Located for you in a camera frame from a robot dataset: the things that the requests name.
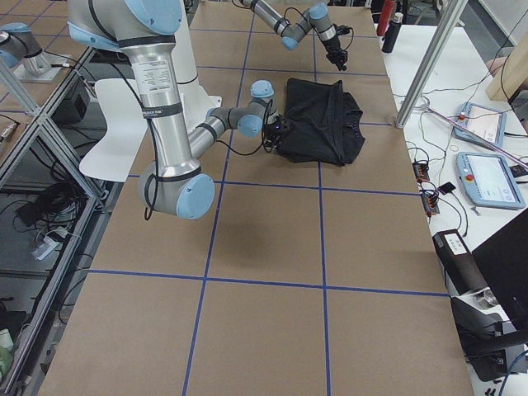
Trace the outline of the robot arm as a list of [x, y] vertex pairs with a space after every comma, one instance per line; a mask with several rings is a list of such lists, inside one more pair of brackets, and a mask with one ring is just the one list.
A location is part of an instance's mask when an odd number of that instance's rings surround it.
[[251, 86], [247, 106], [212, 109], [189, 133], [172, 61], [175, 34], [184, 24], [185, 10], [178, 1], [68, 2], [68, 28], [74, 40], [121, 52], [131, 63], [155, 152], [139, 181], [146, 217], [154, 211], [182, 219], [203, 216], [214, 201], [215, 184], [201, 171], [199, 157], [226, 130], [260, 134], [275, 110], [271, 83], [258, 80]]
[[339, 36], [350, 33], [351, 28], [333, 23], [328, 6], [324, 2], [316, 3], [300, 12], [299, 20], [295, 23], [286, 17], [286, 11], [280, 14], [266, 1], [236, 1], [236, 3], [260, 17], [281, 38], [283, 46], [288, 50], [296, 49], [305, 36], [315, 31], [327, 51], [328, 61], [339, 71], [347, 70], [348, 53], [342, 48]]

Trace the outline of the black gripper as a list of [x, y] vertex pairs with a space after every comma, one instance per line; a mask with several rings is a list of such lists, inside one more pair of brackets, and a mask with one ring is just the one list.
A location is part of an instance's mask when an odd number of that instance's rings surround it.
[[321, 40], [321, 42], [327, 51], [326, 58], [328, 61], [336, 66], [339, 71], [346, 71], [347, 52], [342, 49], [338, 35], [333, 35], [330, 38]]

